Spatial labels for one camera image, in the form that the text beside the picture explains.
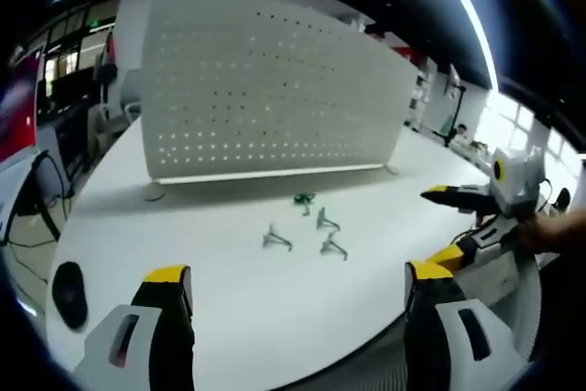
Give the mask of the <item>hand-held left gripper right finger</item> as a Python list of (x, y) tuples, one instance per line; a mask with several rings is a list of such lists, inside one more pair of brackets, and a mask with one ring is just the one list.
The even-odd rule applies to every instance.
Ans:
[(454, 275), (429, 261), (405, 263), (403, 343), (407, 390), (510, 390), (526, 367), (513, 333)]

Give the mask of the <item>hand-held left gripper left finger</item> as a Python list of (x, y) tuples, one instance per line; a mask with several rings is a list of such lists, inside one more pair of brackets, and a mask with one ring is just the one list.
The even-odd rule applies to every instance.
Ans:
[(88, 333), (74, 378), (83, 390), (193, 390), (192, 317), (190, 267), (154, 270)]

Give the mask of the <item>person's right hand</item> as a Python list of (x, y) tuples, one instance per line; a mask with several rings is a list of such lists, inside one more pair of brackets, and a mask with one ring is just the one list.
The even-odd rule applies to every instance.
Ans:
[(584, 254), (585, 209), (557, 217), (535, 214), (519, 224), (518, 239), (534, 254)]

